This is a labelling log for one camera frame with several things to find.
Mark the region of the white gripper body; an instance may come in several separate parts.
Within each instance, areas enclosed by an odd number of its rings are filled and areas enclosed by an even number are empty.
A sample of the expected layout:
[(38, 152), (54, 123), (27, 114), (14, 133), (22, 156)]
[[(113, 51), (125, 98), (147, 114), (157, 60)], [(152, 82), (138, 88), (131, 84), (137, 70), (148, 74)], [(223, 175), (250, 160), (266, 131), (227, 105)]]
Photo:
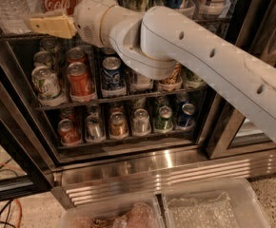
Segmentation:
[(113, 6), (113, 0), (82, 0), (74, 9), (74, 25), (80, 38), (102, 48), (101, 22), (105, 13)]

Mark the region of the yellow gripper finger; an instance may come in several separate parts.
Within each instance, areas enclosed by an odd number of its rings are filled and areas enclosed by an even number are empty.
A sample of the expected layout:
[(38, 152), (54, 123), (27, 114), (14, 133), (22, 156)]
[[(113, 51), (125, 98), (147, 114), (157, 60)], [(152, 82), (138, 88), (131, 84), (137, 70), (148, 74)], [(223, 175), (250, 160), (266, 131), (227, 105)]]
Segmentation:
[(65, 9), (30, 14), (25, 23), (33, 32), (58, 38), (71, 39), (77, 33), (73, 16)]

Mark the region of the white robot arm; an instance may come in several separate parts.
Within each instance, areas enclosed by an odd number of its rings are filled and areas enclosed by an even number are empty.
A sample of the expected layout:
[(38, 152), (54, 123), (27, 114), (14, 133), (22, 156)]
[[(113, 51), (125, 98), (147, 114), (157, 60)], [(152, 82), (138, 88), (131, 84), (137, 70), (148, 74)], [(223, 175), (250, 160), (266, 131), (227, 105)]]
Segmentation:
[(99, 48), (113, 48), (128, 67), (154, 80), (166, 79), (179, 62), (276, 143), (276, 68), (173, 9), (141, 13), (114, 0), (75, 1), (72, 15), (33, 14), (30, 29), (67, 39), (77, 34)]

